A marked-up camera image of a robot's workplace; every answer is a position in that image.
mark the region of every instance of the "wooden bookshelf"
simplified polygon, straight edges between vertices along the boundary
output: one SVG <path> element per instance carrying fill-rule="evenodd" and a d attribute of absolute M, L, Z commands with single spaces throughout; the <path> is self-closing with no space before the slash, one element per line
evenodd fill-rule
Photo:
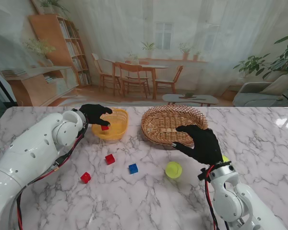
<path fill-rule="evenodd" d="M 56 48 L 47 57 L 55 66 L 71 66 L 79 86 L 91 85 L 83 44 L 73 22 L 55 14 L 31 15 L 30 23 L 40 40 Z"/>

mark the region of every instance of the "wicker basket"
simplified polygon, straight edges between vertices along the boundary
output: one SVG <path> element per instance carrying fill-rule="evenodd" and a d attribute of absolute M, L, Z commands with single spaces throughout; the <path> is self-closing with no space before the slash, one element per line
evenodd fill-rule
<path fill-rule="evenodd" d="M 102 130 L 100 125 L 92 125 L 92 132 L 103 140 L 119 140 L 128 127 L 128 113 L 123 109 L 112 108 L 113 113 L 103 114 L 100 118 L 109 121 L 111 127 Z"/>
<path fill-rule="evenodd" d="M 198 110 L 185 105 L 165 105 L 149 109 L 142 117 L 142 131 L 153 143 L 170 145 L 174 141 L 184 145 L 193 143 L 185 132 L 177 132 L 178 126 L 197 125 L 207 129 L 205 116 Z"/>

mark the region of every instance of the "yellow ball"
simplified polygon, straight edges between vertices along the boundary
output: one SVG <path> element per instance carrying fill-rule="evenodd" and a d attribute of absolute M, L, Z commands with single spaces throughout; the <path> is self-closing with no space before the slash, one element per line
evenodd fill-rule
<path fill-rule="evenodd" d="M 223 158 L 223 161 L 224 161 L 224 162 L 229 161 L 229 159 L 228 159 L 226 156 L 224 156 L 224 155 L 222 155 L 222 158 Z"/>
<path fill-rule="evenodd" d="M 178 178 L 182 173 L 182 167 L 177 162 L 171 161 L 165 168 L 165 173 L 169 178 Z"/>

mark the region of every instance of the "red cube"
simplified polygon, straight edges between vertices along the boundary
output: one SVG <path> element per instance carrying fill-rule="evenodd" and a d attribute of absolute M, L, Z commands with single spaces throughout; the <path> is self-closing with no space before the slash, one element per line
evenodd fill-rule
<path fill-rule="evenodd" d="M 87 172 L 85 172 L 82 177 L 81 180 L 83 183 L 87 184 L 90 180 L 91 180 L 91 176 L 90 174 L 88 174 Z"/>
<path fill-rule="evenodd" d="M 108 126 L 101 126 L 101 130 L 102 130 L 102 131 L 105 131 L 105 130 L 108 130 L 108 129 L 109 129 Z"/>
<path fill-rule="evenodd" d="M 114 156 L 112 154 L 106 156 L 107 164 L 113 164 L 115 162 Z"/>

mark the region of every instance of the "potted plant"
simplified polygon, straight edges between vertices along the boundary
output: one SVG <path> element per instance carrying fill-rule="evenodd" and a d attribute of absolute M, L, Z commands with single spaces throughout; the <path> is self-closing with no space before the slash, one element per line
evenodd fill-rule
<path fill-rule="evenodd" d="M 242 78 L 246 78 L 248 75 L 256 71 L 256 76 L 261 74 L 264 71 L 265 60 L 264 58 L 268 56 L 269 54 L 263 55 L 262 57 L 255 57 L 254 55 L 249 56 L 246 61 L 240 61 L 238 65 L 234 67 L 241 67 L 239 69 L 239 72 L 243 72 Z"/>
<path fill-rule="evenodd" d="M 156 49 L 154 46 L 155 46 L 155 43 L 144 43 L 144 42 L 141 42 L 144 46 L 142 47 L 142 50 L 147 50 L 147 58 L 152 58 L 152 55 L 153 55 L 153 50 Z"/>
<path fill-rule="evenodd" d="M 180 51 L 183 53 L 182 54 L 182 60 L 187 60 L 188 59 L 188 55 L 191 51 L 191 47 L 189 46 L 188 43 L 180 43 L 179 44 L 179 49 Z"/>
<path fill-rule="evenodd" d="M 43 7 L 44 14 L 53 14 L 54 13 L 49 0 L 41 0 L 40 6 Z"/>
<path fill-rule="evenodd" d="M 187 98 L 195 98 L 193 97 L 194 93 L 193 92 L 187 92 L 183 95 L 183 97 L 179 97 L 179 98 L 184 98 L 184 99 L 187 99 Z"/>
<path fill-rule="evenodd" d="M 288 36 L 277 40 L 274 44 L 278 44 L 288 40 Z M 269 71 L 263 75 L 263 79 L 269 76 L 266 80 L 273 81 L 280 77 L 282 74 L 288 74 L 288 44 L 286 50 L 278 56 L 268 68 Z"/>
<path fill-rule="evenodd" d="M 134 54 L 132 52 L 128 52 L 128 60 L 130 61 L 131 64 L 138 65 L 139 64 L 139 58 L 137 54 Z"/>
<path fill-rule="evenodd" d="M 66 12 L 69 12 L 68 9 L 60 5 L 59 3 L 60 0 L 48 0 L 48 1 L 52 5 L 54 12 L 57 13 L 58 15 L 63 16 L 64 14 L 66 15 Z"/>
<path fill-rule="evenodd" d="M 38 61 L 41 66 L 53 66 L 52 62 L 47 59 L 46 54 L 56 50 L 55 47 L 50 46 L 46 40 L 29 39 L 29 42 L 24 43 L 28 50 L 37 54 L 43 60 Z"/>
<path fill-rule="evenodd" d="M 201 51 L 197 51 L 196 54 L 193 55 L 193 61 L 197 61 L 198 60 L 198 56 L 200 56 Z"/>

